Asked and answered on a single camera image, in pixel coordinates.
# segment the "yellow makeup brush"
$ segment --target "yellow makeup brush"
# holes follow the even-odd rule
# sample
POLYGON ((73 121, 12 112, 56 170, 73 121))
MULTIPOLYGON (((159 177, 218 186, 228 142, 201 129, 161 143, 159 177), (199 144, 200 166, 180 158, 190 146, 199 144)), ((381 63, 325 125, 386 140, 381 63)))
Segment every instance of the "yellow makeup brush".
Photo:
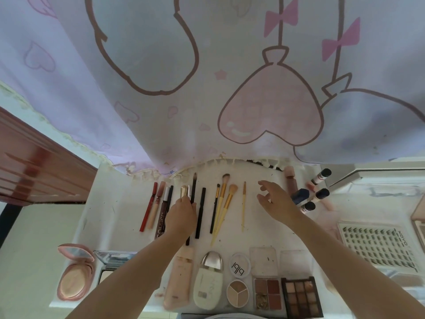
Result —
POLYGON ((229 186, 229 195, 227 196, 226 203, 224 204, 224 207, 223 207, 223 211, 220 213, 220 220, 218 221, 217 229, 215 230, 215 233, 212 234, 211 246, 214 245, 215 239, 217 238, 218 232, 220 231, 221 224, 223 224, 223 220, 226 217, 227 209, 229 208, 233 195, 237 192, 237 190, 238 190, 237 185, 229 186))
POLYGON ((247 197, 247 182, 243 182, 243 196, 242 196, 242 233, 245 227, 245 198, 247 197))
POLYGON ((225 173, 223 175, 223 184, 221 185, 221 192, 220 192, 220 197, 218 198, 217 211, 215 212, 214 229, 212 231, 213 236, 215 233, 215 229, 217 228, 218 220, 220 218, 221 204, 223 203, 224 192, 226 191, 226 186, 227 186, 227 182, 229 181, 229 178, 230 178, 230 175, 228 173, 225 173))

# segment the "black cap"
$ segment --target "black cap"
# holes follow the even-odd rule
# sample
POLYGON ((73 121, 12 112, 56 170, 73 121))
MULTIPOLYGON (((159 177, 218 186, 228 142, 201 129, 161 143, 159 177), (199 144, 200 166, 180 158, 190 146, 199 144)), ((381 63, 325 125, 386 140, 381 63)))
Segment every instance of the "black cap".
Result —
POLYGON ((314 209, 316 209, 316 204, 313 202, 306 202, 303 207, 308 210, 308 211, 312 211, 314 209))
POLYGON ((331 171, 331 169, 325 168, 325 169, 322 170, 321 174, 322 174, 323 177, 326 178, 326 177, 329 177, 332 174, 332 171, 331 171))
POLYGON ((291 199, 294 204, 298 205, 303 200, 306 200, 310 196, 310 192, 306 188, 301 188, 291 195, 291 199))
POLYGON ((327 196, 329 196, 329 190, 327 190, 326 188, 320 189, 317 193, 316 193, 316 198, 317 199, 323 199, 326 198, 327 196))

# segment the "pink compact case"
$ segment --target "pink compact case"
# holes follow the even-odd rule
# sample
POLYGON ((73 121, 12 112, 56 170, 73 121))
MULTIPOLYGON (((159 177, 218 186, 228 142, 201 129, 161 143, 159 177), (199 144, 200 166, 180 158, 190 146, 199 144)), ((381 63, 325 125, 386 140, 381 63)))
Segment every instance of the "pink compact case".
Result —
POLYGON ((57 296, 64 301, 77 301, 90 289, 94 276, 94 254, 81 244, 62 244, 57 250, 73 262, 65 269, 57 287, 57 296))

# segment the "pink bow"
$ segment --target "pink bow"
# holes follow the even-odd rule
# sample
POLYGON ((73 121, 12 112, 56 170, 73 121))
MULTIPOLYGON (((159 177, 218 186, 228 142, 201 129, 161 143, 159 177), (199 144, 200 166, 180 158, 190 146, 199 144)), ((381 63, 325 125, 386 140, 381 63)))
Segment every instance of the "pink bow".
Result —
POLYGON ((282 20, 290 25, 298 23, 298 0, 292 0, 283 10, 282 14, 273 11, 266 12, 266 21, 264 23, 264 37, 267 37, 275 26, 282 20))
POLYGON ((322 60, 325 62, 337 50, 338 46, 354 46, 360 41, 360 17, 355 19, 339 40, 322 40, 322 60))

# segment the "wooden door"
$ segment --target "wooden door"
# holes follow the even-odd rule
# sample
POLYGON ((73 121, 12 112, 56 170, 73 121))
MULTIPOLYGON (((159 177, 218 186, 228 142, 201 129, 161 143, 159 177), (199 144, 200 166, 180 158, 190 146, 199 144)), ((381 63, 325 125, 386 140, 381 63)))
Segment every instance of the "wooden door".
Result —
POLYGON ((96 172, 0 107, 0 201, 85 202, 96 172))

